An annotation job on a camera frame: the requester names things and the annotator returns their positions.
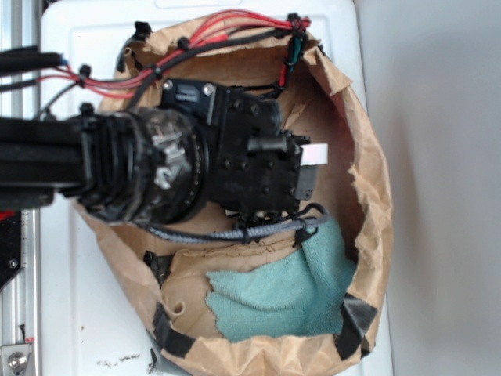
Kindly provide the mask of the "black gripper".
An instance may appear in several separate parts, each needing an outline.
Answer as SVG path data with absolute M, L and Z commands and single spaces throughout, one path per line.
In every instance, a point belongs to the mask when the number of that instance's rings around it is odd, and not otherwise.
M 171 184 L 175 217 L 189 218 L 208 202 L 243 218 L 295 212 L 310 200 L 328 144 L 309 144 L 282 127 L 279 104 L 205 81 L 172 79 L 160 109 L 177 131 L 187 166 Z

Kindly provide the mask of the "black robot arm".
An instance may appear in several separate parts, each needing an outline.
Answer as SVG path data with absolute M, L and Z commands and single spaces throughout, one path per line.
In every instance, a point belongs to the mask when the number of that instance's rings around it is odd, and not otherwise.
M 61 194 L 108 223 L 185 222 L 208 203 L 246 221 L 275 218 L 312 198 L 327 150 L 285 129 L 273 99 L 172 79 L 156 107 L 3 118 L 1 208 L 40 208 Z

